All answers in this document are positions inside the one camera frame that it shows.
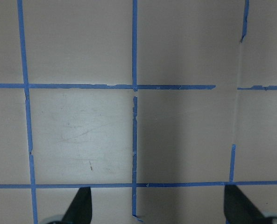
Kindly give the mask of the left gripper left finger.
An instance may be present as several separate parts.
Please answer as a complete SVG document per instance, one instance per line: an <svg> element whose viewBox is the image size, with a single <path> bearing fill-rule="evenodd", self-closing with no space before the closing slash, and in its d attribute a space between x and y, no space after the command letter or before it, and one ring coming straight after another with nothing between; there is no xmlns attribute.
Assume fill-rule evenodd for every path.
<svg viewBox="0 0 277 224"><path fill-rule="evenodd" d="M92 193L90 187L78 189L68 209L62 216L44 219L42 224L90 224L92 222Z"/></svg>

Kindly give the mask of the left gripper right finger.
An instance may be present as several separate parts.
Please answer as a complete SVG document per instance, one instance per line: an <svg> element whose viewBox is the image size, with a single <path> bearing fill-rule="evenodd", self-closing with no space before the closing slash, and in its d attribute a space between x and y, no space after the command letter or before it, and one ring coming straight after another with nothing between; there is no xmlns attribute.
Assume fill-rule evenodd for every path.
<svg viewBox="0 0 277 224"><path fill-rule="evenodd" d="M264 215L236 185L224 187L223 211L230 224L277 224L277 216Z"/></svg>

